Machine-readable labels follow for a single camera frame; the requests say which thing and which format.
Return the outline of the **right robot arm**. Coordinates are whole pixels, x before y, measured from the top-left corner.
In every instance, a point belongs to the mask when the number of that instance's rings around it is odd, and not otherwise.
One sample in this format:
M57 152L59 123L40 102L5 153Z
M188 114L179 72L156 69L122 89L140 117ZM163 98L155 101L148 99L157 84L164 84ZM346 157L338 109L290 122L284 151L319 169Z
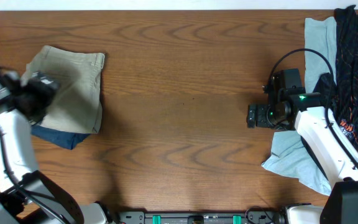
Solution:
M265 222L358 223L358 152L321 95L305 91L297 69L270 74L263 91L268 102L249 105L248 127L296 131L331 186L325 206L289 205L266 214Z

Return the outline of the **khaki shorts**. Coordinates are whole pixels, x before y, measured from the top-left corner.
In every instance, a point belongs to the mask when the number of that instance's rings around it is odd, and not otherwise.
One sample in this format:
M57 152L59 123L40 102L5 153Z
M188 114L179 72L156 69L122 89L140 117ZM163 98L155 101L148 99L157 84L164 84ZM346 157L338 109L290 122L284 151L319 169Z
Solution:
M99 133L104 61L103 53L75 53L46 45L26 65L24 82L33 73L42 72L60 84L42 127L69 133Z

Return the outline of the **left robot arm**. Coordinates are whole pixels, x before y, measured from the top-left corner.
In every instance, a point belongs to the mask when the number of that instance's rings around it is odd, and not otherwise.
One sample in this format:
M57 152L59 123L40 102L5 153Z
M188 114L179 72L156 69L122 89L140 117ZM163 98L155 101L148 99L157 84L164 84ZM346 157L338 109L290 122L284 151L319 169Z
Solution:
M41 173L32 125L43 120L60 85L41 72L25 83L0 67L0 223L84 223L73 197Z

